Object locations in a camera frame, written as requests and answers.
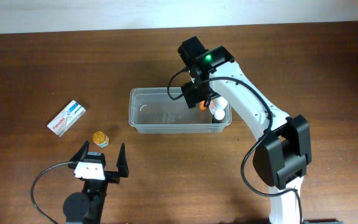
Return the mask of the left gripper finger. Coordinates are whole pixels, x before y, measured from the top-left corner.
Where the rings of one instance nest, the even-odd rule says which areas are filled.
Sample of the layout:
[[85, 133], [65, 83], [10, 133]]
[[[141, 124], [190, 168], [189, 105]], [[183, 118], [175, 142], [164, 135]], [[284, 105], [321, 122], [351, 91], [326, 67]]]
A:
[[80, 162], [82, 161], [89, 151], [89, 141], [81, 146], [81, 148], [71, 157], [70, 162]]
[[128, 178], [129, 167], [127, 164], [126, 147], [124, 143], [121, 144], [121, 148], [116, 162], [116, 167], [120, 177]]

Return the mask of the orange tube white cap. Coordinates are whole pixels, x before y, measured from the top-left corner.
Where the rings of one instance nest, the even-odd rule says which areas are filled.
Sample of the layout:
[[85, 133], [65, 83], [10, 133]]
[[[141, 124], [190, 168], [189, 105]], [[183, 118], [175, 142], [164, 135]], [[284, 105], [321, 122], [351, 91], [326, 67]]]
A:
[[201, 110], [207, 110], [207, 107], [205, 107], [205, 101], [201, 101], [201, 102], [199, 103], [199, 108], [200, 108]]

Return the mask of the dark bottle white cap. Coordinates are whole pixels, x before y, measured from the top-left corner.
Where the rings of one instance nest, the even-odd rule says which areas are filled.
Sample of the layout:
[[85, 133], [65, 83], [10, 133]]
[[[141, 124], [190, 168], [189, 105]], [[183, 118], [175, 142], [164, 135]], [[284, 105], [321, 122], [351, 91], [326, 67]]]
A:
[[225, 117], [225, 111], [223, 109], [218, 109], [215, 111], [215, 113], [213, 114], [213, 118], [212, 118], [212, 123], [213, 124], [218, 124], [218, 123], [222, 123], [223, 119]]

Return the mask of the small gold lid jar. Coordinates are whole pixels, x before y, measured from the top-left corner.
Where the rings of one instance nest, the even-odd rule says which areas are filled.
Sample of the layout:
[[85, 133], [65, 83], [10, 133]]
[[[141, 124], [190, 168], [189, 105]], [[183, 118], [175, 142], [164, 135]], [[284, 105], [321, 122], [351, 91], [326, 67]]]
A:
[[97, 131], [93, 134], [93, 142], [99, 147], [105, 147], [109, 144], [109, 137], [102, 131]]

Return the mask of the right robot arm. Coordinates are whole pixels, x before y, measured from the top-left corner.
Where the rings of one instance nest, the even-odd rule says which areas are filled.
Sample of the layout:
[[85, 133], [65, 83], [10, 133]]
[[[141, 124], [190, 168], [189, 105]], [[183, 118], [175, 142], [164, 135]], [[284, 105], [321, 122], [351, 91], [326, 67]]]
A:
[[271, 103], [223, 46], [206, 49], [194, 36], [178, 48], [191, 81], [181, 87], [189, 108], [223, 97], [255, 137], [241, 163], [251, 191], [270, 199], [270, 223], [303, 223], [300, 191], [312, 161], [309, 122]]

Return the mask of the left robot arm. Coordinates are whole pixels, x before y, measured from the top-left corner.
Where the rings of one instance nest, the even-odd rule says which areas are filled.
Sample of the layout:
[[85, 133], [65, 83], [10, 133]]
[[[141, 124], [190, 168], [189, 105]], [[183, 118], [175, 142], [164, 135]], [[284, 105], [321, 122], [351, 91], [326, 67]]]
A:
[[129, 176], [124, 144], [121, 145], [117, 158], [117, 171], [105, 170], [105, 155], [90, 152], [89, 145], [85, 141], [68, 164], [74, 170], [74, 176], [84, 184], [82, 191], [72, 193], [63, 203], [66, 223], [100, 223], [108, 185], [119, 184], [122, 178]]

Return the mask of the clear plastic container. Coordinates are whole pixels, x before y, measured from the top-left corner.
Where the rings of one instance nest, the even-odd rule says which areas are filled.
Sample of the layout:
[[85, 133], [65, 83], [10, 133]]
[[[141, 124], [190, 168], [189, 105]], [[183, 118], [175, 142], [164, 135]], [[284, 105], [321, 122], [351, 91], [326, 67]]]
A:
[[220, 133], [232, 122], [231, 106], [224, 111], [222, 122], [213, 123], [209, 110], [173, 101], [165, 87], [134, 88], [129, 97], [129, 124], [141, 134]]

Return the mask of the white Panadol box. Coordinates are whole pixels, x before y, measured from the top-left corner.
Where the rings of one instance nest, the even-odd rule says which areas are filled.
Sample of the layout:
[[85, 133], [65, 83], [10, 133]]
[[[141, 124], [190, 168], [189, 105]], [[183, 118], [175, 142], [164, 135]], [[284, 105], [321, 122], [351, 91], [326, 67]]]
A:
[[47, 127], [57, 136], [63, 136], [73, 124], [86, 112], [77, 101], [71, 100], [59, 114], [48, 123]]

